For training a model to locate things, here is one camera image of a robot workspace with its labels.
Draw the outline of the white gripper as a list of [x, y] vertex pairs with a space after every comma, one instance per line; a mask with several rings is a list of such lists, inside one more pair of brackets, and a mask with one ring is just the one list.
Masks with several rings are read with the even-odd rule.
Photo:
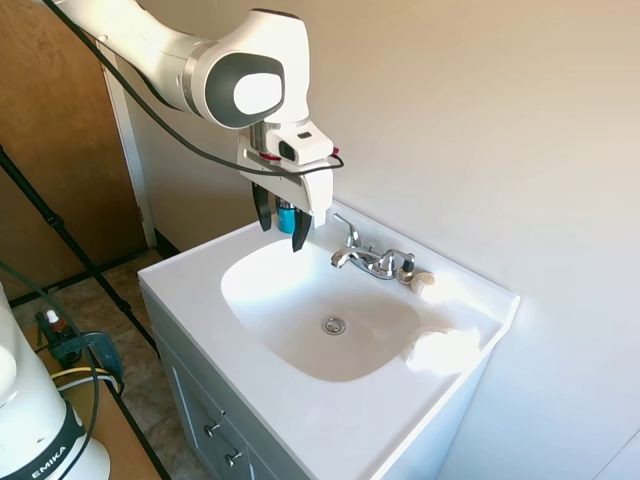
[[300, 251], [311, 228], [319, 228], [326, 221], [326, 213], [333, 200], [333, 171], [328, 158], [306, 165], [289, 160], [270, 161], [261, 157], [249, 145], [238, 146], [238, 165], [262, 172], [262, 175], [242, 172], [251, 180], [252, 196], [257, 219], [266, 232], [272, 226], [270, 192], [293, 204], [293, 252]]

